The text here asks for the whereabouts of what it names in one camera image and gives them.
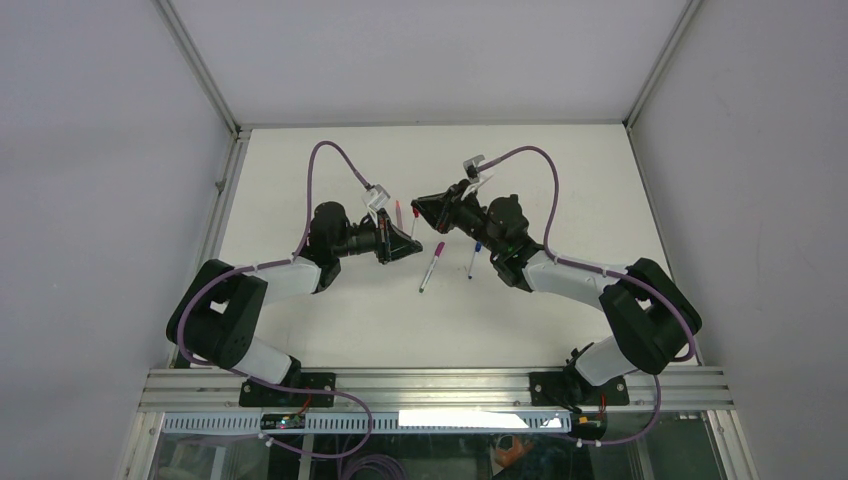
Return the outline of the white pen green end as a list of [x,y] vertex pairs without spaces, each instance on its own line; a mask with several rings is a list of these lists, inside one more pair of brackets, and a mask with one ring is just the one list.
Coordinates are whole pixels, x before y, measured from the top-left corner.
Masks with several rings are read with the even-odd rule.
[[427,285],[428,285],[428,283],[429,283],[429,281],[430,281],[430,279],[431,279],[431,277],[432,277],[432,274],[433,274],[433,272],[434,272],[434,270],[435,270],[435,267],[436,267],[436,265],[437,265],[437,263],[438,263],[438,260],[439,260],[439,256],[438,256],[438,255],[434,255],[434,256],[432,257],[432,259],[431,259],[431,261],[430,261],[430,263],[429,263],[429,265],[428,265],[428,267],[427,267],[427,269],[426,269],[426,271],[425,271],[425,273],[424,273],[424,276],[423,276],[423,278],[422,278],[422,280],[421,280],[421,282],[420,282],[419,288],[418,288],[418,292],[419,292],[420,294],[423,294],[423,293],[424,293],[424,291],[426,290]]

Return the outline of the white pen blue end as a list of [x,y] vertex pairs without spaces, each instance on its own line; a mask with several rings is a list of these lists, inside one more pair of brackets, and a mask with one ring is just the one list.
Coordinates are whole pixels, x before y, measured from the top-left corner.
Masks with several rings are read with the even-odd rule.
[[471,259],[470,259],[469,264],[468,264],[468,269],[467,269],[467,272],[466,272],[468,280],[473,279],[473,268],[474,268],[476,259],[478,258],[478,254],[479,254],[479,251],[476,251],[476,250],[472,253]]

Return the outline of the pink highlighter pen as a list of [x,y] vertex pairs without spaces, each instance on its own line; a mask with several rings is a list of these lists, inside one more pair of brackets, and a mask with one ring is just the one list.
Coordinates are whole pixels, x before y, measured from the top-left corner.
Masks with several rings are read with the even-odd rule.
[[399,200],[395,200],[395,220],[397,228],[403,231],[403,207]]

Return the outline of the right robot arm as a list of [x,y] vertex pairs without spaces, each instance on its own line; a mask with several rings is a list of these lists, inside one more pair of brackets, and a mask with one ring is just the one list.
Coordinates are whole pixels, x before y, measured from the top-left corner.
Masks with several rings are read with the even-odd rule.
[[462,181],[411,205],[435,231],[458,229],[479,242],[506,285],[559,295],[605,315],[610,337],[573,351],[563,369],[572,402],[592,403],[605,383],[632,371],[658,375],[690,346],[702,319],[658,263],[641,258],[617,270],[555,257],[530,236],[517,195],[482,206],[468,185]]

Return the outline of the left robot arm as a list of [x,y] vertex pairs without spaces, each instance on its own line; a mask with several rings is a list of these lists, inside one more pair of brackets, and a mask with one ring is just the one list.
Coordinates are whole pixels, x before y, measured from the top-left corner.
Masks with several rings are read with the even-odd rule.
[[206,261],[169,319],[166,337],[218,368],[263,381],[263,394],[277,406],[288,406],[301,392],[301,363],[256,337],[263,306],[326,290],[340,274],[344,257],[372,253],[387,264],[422,250],[383,209],[353,223],[341,204],[321,203],[304,247],[292,260],[248,269]]

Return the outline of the orange object under table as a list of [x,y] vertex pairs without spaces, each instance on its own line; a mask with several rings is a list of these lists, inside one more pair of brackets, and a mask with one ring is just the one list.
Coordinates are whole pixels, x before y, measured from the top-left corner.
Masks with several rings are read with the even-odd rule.
[[526,445],[520,440],[513,440],[508,448],[502,448],[499,443],[495,444],[491,451],[491,461],[500,469],[505,469],[515,464],[527,454]]

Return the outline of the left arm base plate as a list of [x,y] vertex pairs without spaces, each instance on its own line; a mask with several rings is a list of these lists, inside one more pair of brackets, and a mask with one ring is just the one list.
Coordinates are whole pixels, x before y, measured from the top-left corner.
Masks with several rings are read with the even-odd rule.
[[337,375],[329,371],[301,373],[294,389],[286,391],[247,380],[242,383],[238,405],[244,408],[329,408],[334,405],[334,396],[329,391],[336,387]]

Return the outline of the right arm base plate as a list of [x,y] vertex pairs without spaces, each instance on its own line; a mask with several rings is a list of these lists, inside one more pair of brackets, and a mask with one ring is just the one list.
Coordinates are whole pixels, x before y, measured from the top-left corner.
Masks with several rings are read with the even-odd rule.
[[617,376],[601,386],[592,386],[576,373],[567,369],[531,371],[528,389],[533,406],[560,406],[584,408],[627,406],[630,404],[628,387],[622,376]]

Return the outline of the aluminium front rail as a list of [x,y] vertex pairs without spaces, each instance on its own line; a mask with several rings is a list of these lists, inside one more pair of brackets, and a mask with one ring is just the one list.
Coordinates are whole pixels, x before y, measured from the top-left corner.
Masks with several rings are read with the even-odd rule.
[[[532,382],[532,367],[339,368],[332,411],[354,411],[353,397],[375,412],[403,409],[517,410],[552,404],[550,385]],[[626,405],[607,402],[608,412],[733,410],[736,405],[720,367],[670,366],[658,378],[634,373],[615,385]],[[143,387],[141,412],[233,412],[247,392],[242,378],[219,369],[154,369]]]

